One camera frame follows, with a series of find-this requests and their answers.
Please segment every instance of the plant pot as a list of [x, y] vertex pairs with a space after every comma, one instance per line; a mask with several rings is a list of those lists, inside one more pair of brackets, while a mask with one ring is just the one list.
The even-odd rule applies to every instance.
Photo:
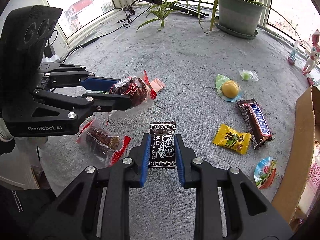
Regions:
[[254, 35], [263, 8], [245, 0], [219, 0], [219, 24], [237, 33]]

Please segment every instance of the yellow candy wrapper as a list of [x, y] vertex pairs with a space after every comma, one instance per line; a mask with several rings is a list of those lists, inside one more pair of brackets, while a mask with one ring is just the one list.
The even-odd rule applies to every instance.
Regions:
[[250, 133], [239, 133], [225, 124], [222, 124], [220, 125], [219, 131], [212, 143], [233, 149], [241, 154], [246, 154], [250, 138]]

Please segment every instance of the gray fabric surface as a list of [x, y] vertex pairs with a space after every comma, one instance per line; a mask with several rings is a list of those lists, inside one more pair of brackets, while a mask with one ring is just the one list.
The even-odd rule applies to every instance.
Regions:
[[[86, 40], [117, 28], [124, 18], [118, 13], [99, 25]], [[149, 80], [159, 78], [166, 87], [154, 102], [138, 112], [131, 110], [111, 116], [107, 129], [132, 138], [129, 149], [139, 145], [150, 121], [176, 121], [176, 134], [182, 134], [187, 147], [195, 150], [215, 167], [237, 166], [253, 181], [257, 163], [273, 156], [277, 160], [276, 177], [262, 193], [272, 200], [290, 156], [295, 103], [308, 87], [299, 68], [306, 60], [297, 57], [296, 66], [287, 63], [292, 46], [285, 40], [258, 29], [254, 40], [243, 40], [218, 29], [204, 33], [195, 17], [172, 13], [166, 26], [146, 25], [141, 16], [128, 29], [122, 28], [97, 42], [79, 49], [67, 63], [81, 64], [96, 76], [125, 78], [146, 70]], [[210, 19], [203, 21], [209, 26]], [[258, 82], [241, 80], [239, 69], [255, 70]], [[235, 103], [222, 100], [215, 89], [217, 74], [238, 82], [242, 99], [255, 98], [260, 104], [275, 140], [246, 155], [211, 143], [221, 123], [247, 132]], [[84, 88], [57, 89], [56, 93], [82, 95]], [[102, 127], [106, 113], [95, 113]], [[95, 156], [80, 147], [77, 135], [50, 137], [41, 151], [41, 164], [53, 191], [59, 194], [86, 166], [103, 167]], [[130, 189], [131, 239], [193, 239], [195, 190], [181, 189], [176, 170], [149, 169], [143, 189]]]

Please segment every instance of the zipper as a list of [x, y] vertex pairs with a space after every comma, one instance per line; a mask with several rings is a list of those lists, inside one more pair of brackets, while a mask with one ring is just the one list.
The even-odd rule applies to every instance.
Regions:
[[18, 207], [18, 209], [19, 209], [19, 212], [23, 211], [22, 206], [21, 206], [20, 199], [18, 198], [18, 195], [17, 195], [17, 193], [16, 193], [15, 190], [12, 191], [12, 195], [13, 195], [13, 197], [14, 197], [14, 200], [15, 200], [16, 204], [17, 204], [17, 207]]

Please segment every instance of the pink and white toy figurine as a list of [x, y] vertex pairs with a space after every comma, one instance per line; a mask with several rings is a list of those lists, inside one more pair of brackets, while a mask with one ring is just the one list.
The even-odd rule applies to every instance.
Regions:
[[305, 53], [308, 54], [310, 57], [307, 59], [307, 62], [303, 68], [303, 75], [305, 76], [307, 73], [310, 73], [311, 70], [315, 68], [316, 65], [319, 65], [319, 57], [320, 57], [320, 46], [318, 45], [320, 38], [320, 32], [317, 29], [315, 33], [312, 35], [312, 44], [311, 52], [305, 50]]

